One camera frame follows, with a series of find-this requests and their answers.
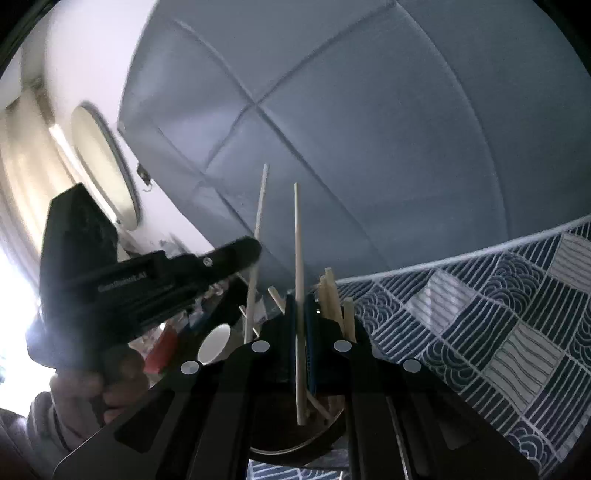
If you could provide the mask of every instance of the wooden chopstick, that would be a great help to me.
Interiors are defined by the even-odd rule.
[[[281,298],[281,295],[279,295],[277,289],[271,286],[267,289],[267,292],[269,292],[269,295],[271,296],[275,304],[279,307],[281,313],[285,315],[285,300]]]
[[[301,247],[300,222],[300,186],[294,184],[294,213],[295,213],[295,407],[297,410],[297,424],[306,425],[306,350],[304,332],[304,259]]]
[[[333,274],[332,268],[324,269],[324,277],[326,279],[326,297],[328,299],[328,310],[330,316],[328,318],[334,320],[340,326],[340,331],[345,335],[345,321],[340,311],[340,299],[339,291],[335,283],[335,275]]]
[[[357,339],[355,338],[355,302],[351,297],[347,297],[343,301],[343,311],[345,313],[344,320],[345,320],[345,335],[344,337],[351,341],[357,343]]]
[[[269,295],[271,295],[271,298],[273,299],[273,301],[275,302],[275,304],[277,305],[277,307],[279,307],[279,309],[281,310],[281,313],[285,314],[285,300],[283,300],[283,298],[281,297],[281,295],[279,295],[279,292],[277,291],[277,289],[275,287],[269,287],[268,292],[269,292]],[[312,393],[310,392],[310,390],[308,390],[307,388],[306,388],[306,398],[311,403],[311,405],[316,410],[318,410],[318,412],[324,418],[326,418],[326,420],[333,421],[335,419],[329,413],[329,411],[326,410],[326,408],[324,408],[324,406],[322,405],[322,403],[320,403],[318,400],[316,400],[315,396],[312,395]]]
[[[262,219],[262,207],[265,201],[265,193],[267,191],[267,178],[269,176],[269,165],[265,163],[262,170],[261,179],[261,191],[259,192],[259,203],[256,210],[256,223],[255,223],[255,238],[259,240],[261,236],[261,219]],[[252,341],[252,326],[254,324],[255,314],[255,296],[256,296],[256,284],[258,282],[258,262],[255,263],[251,268],[251,273],[248,278],[248,294],[246,296],[246,317],[244,321],[244,343]]]
[[[244,305],[240,305],[238,308],[240,308],[240,313],[242,313],[242,319],[246,321],[246,307]],[[254,325],[254,323],[252,325],[252,331],[255,333],[256,336],[259,336],[261,334],[259,329],[256,328],[256,326]]]

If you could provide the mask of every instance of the wave pattern fabric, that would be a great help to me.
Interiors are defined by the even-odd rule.
[[[591,416],[589,279],[591,222],[339,288],[383,357],[419,359],[544,476]]]

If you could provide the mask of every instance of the finger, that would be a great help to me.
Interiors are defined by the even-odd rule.
[[[60,398],[92,398],[100,395],[103,378],[95,372],[65,370],[53,375],[50,388],[53,395]]]
[[[121,361],[119,371],[123,378],[128,378],[129,380],[139,377],[144,372],[144,357],[138,351],[130,348],[129,352]]]
[[[105,403],[111,407],[125,407],[139,400],[148,391],[148,377],[144,374],[110,385],[103,393]]]
[[[125,411],[124,408],[114,408],[105,412],[105,423],[108,425]]]

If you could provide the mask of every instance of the white cup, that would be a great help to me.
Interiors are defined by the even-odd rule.
[[[222,323],[205,337],[197,353],[197,360],[203,365],[221,362],[242,344],[242,336],[227,323]]]

